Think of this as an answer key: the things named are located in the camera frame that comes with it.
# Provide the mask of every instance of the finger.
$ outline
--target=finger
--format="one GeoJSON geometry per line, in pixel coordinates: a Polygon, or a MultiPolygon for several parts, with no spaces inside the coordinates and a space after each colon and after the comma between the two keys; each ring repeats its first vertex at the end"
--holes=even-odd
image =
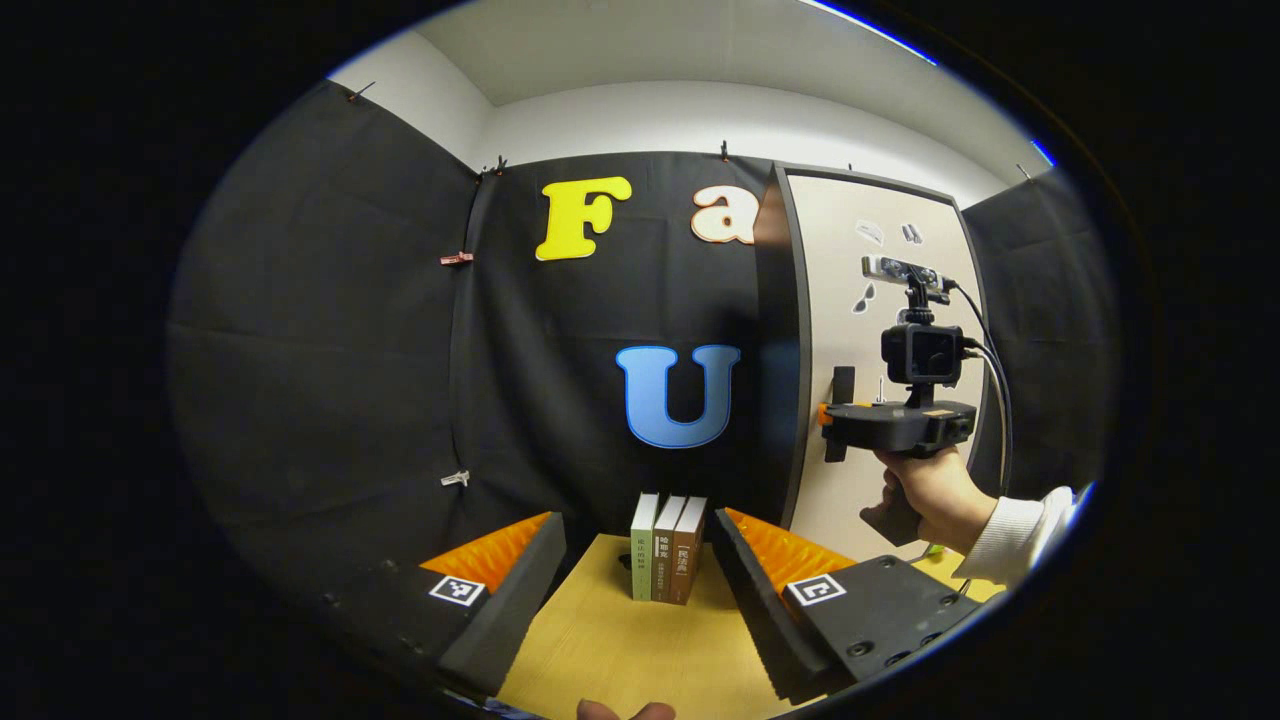
{"type": "Polygon", "coordinates": [[[577,720],[622,720],[618,714],[590,700],[577,701],[577,720]]]}
{"type": "Polygon", "coordinates": [[[676,720],[676,708],[666,702],[650,702],[631,720],[676,720]]]}

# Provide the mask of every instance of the black fabric backdrop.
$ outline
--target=black fabric backdrop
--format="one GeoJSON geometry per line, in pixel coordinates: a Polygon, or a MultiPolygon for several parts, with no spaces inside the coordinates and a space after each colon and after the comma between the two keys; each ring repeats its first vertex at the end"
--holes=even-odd
{"type": "Polygon", "coordinates": [[[710,243],[690,229],[694,192],[732,184],[758,199],[767,160],[689,152],[563,158],[507,168],[485,178],[492,193],[460,268],[454,315],[453,427],[471,471],[468,502],[512,516],[564,512],[572,557],[599,532],[626,534],[641,491],[694,493],[765,519],[781,514],[782,488],[763,487],[756,459],[758,337],[754,249],[710,243]],[[593,233],[582,259],[540,261],[553,182],[625,177],[628,200],[593,233]],[[742,352],[732,373],[732,413],[723,434],[686,448],[635,437],[625,407],[620,350],[673,348],[669,414],[703,413],[701,345],[742,352]]]}
{"type": "Polygon", "coordinates": [[[462,505],[449,334],[475,174],[323,82],[237,160],[184,249],[174,419],[210,512],[260,573],[317,598],[503,520],[462,505]]]}
{"type": "MultiPolygon", "coordinates": [[[[1038,500],[1059,486],[1079,491],[1102,474],[1124,363],[1106,238],[1056,168],[963,215],[1012,396],[1010,495],[1038,500]]],[[[989,392],[988,407],[996,407],[989,392]]],[[[998,464],[996,433],[988,424],[975,466],[998,464]]]]}

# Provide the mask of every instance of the white wall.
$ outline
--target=white wall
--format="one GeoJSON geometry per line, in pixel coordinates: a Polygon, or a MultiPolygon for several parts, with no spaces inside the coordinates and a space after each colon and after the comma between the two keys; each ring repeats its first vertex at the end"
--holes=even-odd
{"type": "Polygon", "coordinates": [[[543,95],[494,109],[472,167],[572,155],[680,150],[846,168],[946,192],[961,208],[1007,183],[915,131],[817,97],[722,82],[631,82],[543,95]]]}
{"type": "Polygon", "coordinates": [[[462,161],[484,156],[475,146],[493,105],[444,54],[411,29],[353,58],[329,73],[329,79],[353,91],[376,81],[362,97],[390,110],[462,161]]]}

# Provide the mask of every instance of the book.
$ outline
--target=book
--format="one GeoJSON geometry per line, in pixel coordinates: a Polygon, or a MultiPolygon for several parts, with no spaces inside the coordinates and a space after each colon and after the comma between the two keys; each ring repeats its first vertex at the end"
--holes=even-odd
{"type": "Polygon", "coordinates": [[[668,602],[686,605],[698,575],[698,556],[703,546],[703,528],[707,525],[707,498],[690,497],[672,530],[671,539],[671,594],[668,602]]]}
{"type": "Polygon", "coordinates": [[[631,518],[631,600],[653,597],[653,523],[658,519],[658,493],[640,493],[631,518]]]}
{"type": "Polygon", "coordinates": [[[667,602],[671,594],[671,539],[685,509],[685,498],[673,495],[662,506],[662,514],[653,524],[653,594],[650,600],[667,602]]]}

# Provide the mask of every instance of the wooden table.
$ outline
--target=wooden table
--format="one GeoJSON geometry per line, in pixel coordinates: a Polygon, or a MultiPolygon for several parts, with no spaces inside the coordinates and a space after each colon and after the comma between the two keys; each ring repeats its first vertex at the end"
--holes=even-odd
{"type": "MultiPolygon", "coordinates": [[[[631,600],[618,562],[630,550],[625,537],[595,538],[534,618],[498,700],[550,720],[572,719],[584,697],[622,717],[650,701],[672,705],[681,720],[755,720],[797,707],[773,694],[710,544],[684,606],[631,600]]],[[[918,566],[959,587],[943,579],[959,561],[941,553],[918,566]]],[[[986,600],[996,589],[975,580],[969,594],[986,600]]]]}

